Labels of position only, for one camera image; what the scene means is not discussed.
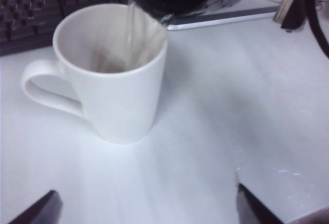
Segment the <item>keyboard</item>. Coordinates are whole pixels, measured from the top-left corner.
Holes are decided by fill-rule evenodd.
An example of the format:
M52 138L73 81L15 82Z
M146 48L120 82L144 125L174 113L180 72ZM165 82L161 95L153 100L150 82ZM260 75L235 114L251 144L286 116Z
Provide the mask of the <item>keyboard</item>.
M0 0L0 56L49 46L59 22L74 11L128 0Z

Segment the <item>mug rim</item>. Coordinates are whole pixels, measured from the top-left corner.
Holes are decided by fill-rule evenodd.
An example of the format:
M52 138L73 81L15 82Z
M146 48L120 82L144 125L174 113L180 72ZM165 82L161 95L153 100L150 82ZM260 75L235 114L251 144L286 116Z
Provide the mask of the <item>mug rim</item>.
M167 46L168 46L168 39L167 39L167 32L166 33L166 37L164 39L164 42L162 44L162 47L159 51L159 53L153 57L149 62L147 62L145 65L142 65L141 67L132 69L132 70L128 70L128 71L123 71L123 72L96 72L96 71L89 71L86 70L84 68L81 68L79 66L76 66L75 64L71 63L70 61L68 61L63 55L62 52L59 49L58 46L58 39L59 39L59 33L61 32L62 27L64 26L65 23L67 23L67 21L72 20L74 17L79 16L80 13L83 13L87 10L93 10L93 9L99 9L100 7L108 7L108 6L112 6L112 7L128 7L128 5L124 5L124 4L98 4L98 5L93 5L93 6L89 6L89 7L85 7L82 9L79 9L78 11L75 11L73 13L71 13L69 16L67 16L66 18L64 18L56 27L55 32L53 34L52 37L52 44L53 44L53 48L55 50L55 54L58 57L59 61L62 62L63 64L65 64L66 66L74 69L77 72L83 73L83 74L88 74L88 75L92 75L92 76L99 76L99 77L108 77L108 76L113 76L113 77L122 77L124 75L131 75L131 74L135 74L138 73L140 71L146 70L147 68L150 68L152 65L156 64L161 57L163 56L163 54L165 54Z

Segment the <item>white desk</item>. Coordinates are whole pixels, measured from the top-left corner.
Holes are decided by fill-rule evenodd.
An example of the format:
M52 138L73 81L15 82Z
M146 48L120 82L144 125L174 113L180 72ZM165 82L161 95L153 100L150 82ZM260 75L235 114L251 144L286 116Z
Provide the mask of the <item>white desk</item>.
M329 60L309 28L265 19L169 41L154 127L126 146L23 95L23 68L51 47L1 59L2 223L54 189L61 224L235 224L238 168L283 221L329 205Z

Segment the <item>mug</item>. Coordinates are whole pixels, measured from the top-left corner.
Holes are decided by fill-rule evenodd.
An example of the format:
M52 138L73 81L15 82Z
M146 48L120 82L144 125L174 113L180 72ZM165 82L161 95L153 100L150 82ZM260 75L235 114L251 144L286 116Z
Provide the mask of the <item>mug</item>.
M90 121L113 143L140 140L151 129L167 52L166 29L139 8L127 44L127 13L128 6L120 4L72 13L53 35L58 60L31 62L21 82L32 100ZM128 52L133 63L127 69ZM79 102L37 87L31 81L37 76L66 80Z

